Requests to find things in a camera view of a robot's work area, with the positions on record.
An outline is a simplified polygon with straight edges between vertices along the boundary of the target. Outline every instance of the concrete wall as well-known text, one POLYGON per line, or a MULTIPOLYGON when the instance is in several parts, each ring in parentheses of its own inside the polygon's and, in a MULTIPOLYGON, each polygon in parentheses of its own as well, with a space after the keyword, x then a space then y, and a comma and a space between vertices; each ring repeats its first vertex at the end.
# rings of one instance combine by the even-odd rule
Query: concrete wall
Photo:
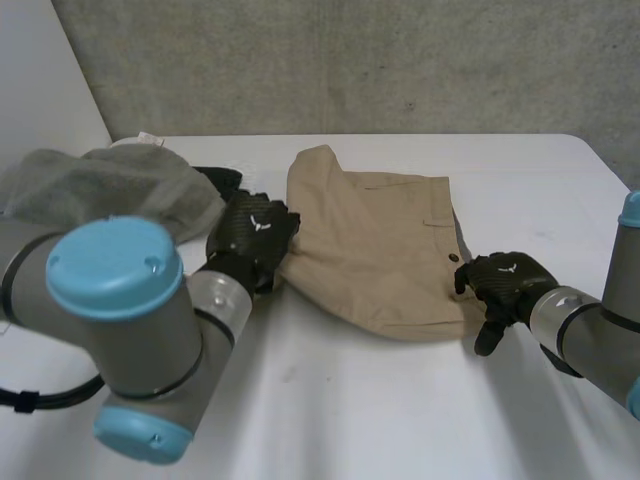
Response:
POLYGON ((638 0, 54 0, 114 138, 562 132, 640 186, 638 0))

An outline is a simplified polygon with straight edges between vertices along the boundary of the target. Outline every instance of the light blue cap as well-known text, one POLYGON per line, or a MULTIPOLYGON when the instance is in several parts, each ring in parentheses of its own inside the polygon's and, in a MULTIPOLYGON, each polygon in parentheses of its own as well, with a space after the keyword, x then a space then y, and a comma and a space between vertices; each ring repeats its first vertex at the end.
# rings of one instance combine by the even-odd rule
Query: light blue cap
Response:
POLYGON ((156 465, 177 462, 193 441, 193 433, 180 425, 122 407, 103 407, 93 435, 122 455, 156 465))
POLYGON ((640 191, 631 192, 624 199, 618 223, 625 227, 640 228, 640 191))
POLYGON ((640 420, 640 377, 636 379, 627 394, 627 410, 637 420, 640 420))
POLYGON ((65 310, 95 321, 129 320, 165 303, 182 282, 169 233, 139 217, 79 227, 51 250, 47 289, 65 310))

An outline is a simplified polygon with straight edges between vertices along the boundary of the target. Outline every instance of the gray cloth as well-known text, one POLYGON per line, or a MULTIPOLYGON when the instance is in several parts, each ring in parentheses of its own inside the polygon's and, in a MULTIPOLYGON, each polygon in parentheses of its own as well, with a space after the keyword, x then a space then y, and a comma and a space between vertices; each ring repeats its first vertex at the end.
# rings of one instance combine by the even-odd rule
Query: gray cloth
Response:
POLYGON ((138 215, 163 225, 177 243, 210 230, 224 206, 204 175, 153 145, 96 149, 81 158, 36 150, 0 177, 5 216, 73 228, 138 215))

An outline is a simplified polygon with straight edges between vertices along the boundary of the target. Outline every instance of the robotic hand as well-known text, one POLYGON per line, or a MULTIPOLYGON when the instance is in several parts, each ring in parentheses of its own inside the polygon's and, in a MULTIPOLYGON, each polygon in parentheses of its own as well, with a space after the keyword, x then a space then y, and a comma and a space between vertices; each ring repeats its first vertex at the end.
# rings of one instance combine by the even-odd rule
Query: robotic hand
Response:
POLYGON ((95 420, 96 438, 134 459, 178 461, 254 294, 270 291, 299 222, 282 202, 239 192, 209 236, 206 264, 185 278, 169 234, 141 218, 99 220, 69 233, 0 220, 4 318, 84 348, 101 377, 82 395, 0 392, 0 402, 21 413, 63 408, 104 381, 111 394, 95 420))
POLYGON ((602 303, 560 286, 525 253, 478 257, 455 273, 487 305, 475 352, 490 355, 504 330, 524 323, 561 372, 589 380, 640 419, 640 192, 620 215, 602 303))
POLYGON ((464 293, 467 285, 487 304, 487 321, 475 343, 476 354, 486 357, 502 340, 505 328, 516 322, 529 324, 533 305, 558 282, 529 255, 510 252, 478 257, 460 267, 456 293, 464 293))
POLYGON ((300 216, 264 193, 239 191, 230 200, 218 226, 207 239, 206 269, 244 266, 249 288, 269 293, 273 277, 297 233, 300 216))

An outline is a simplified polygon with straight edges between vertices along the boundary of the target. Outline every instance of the table surface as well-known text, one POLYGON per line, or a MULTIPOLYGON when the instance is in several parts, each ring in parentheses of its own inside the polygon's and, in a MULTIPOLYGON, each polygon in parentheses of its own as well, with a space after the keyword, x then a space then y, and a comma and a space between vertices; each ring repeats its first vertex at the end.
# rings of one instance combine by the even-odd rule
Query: table surface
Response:
MULTIPOLYGON (((604 286, 627 188, 565 135, 168 137, 193 165, 231 166, 284 198, 298 151, 330 145, 346 170, 449 176, 472 252, 526 251, 563 284, 604 286)), ((180 247, 188 271, 203 241, 180 247)), ((11 327, 5 388, 43 392, 95 373, 78 349, 11 327)), ((409 344, 328 315, 289 287, 256 306, 185 457, 153 467, 91 435, 106 396, 73 409, 0 412, 3 479, 637 479, 640 424, 556 372, 526 328, 489 358, 473 339, 409 344)))

